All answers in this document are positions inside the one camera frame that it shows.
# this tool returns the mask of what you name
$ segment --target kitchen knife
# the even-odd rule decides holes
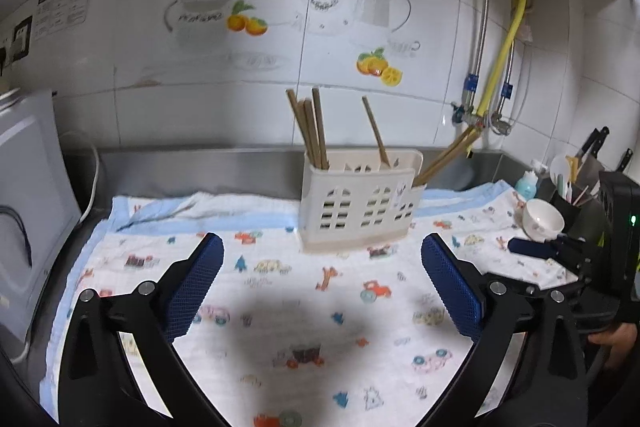
[[[593,147],[591,147],[591,156],[598,159],[598,153],[600,152],[600,149],[602,149],[604,140],[607,139],[607,136],[609,136],[609,127],[604,126],[600,131],[600,136],[598,136],[596,141],[593,143]]]
[[[631,149],[627,149],[625,155],[622,156],[622,160],[620,160],[620,164],[616,169],[616,172],[623,172],[626,169],[626,166],[629,165],[631,161],[631,156],[634,155],[634,152]]]
[[[589,135],[589,137],[587,138],[587,141],[584,143],[584,145],[582,146],[582,149],[580,149],[575,157],[578,158],[578,160],[582,159],[582,157],[587,154],[587,151],[591,148],[591,146],[593,145],[593,143],[600,137],[600,131],[597,129],[594,129],[593,131],[591,131],[591,134]]]

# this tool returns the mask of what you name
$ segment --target white appliance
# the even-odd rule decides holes
[[[62,161],[50,91],[0,109],[0,323],[25,341],[50,268],[80,217]]]

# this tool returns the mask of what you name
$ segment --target blue gripper pad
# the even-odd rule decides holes
[[[193,317],[200,309],[213,279],[220,271],[224,258],[225,248],[222,239],[213,233],[208,233],[190,258],[180,261],[180,263],[190,263],[191,266],[188,267],[186,276],[178,284],[165,308],[164,336],[170,343],[177,337],[187,334]]]
[[[460,273],[458,261],[437,233],[431,233],[422,242],[422,266],[436,286],[458,332],[477,342],[482,332],[483,303],[477,292]]]

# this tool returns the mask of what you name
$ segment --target screw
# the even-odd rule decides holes
[[[489,285],[489,289],[496,295],[504,295],[507,293],[507,286],[502,284],[500,281],[493,281]]]
[[[558,290],[553,290],[551,292],[551,298],[557,303],[564,301],[564,295],[562,295],[562,292],[559,292]]]
[[[84,290],[81,294],[80,294],[80,300],[82,302],[89,302],[92,298],[94,297],[94,291],[93,290]]]
[[[156,284],[153,281],[145,281],[138,286],[138,293],[140,295],[149,295],[149,293],[152,293],[155,289]]]

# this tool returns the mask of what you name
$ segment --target blue valve label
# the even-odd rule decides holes
[[[505,97],[507,100],[511,100],[511,93],[513,92],[513,84],[503,84],[501,96]]]
[[[478,89],[478,76],[476,74],[469,73],[465,80],[465,90],[476,92],[476,89]]]

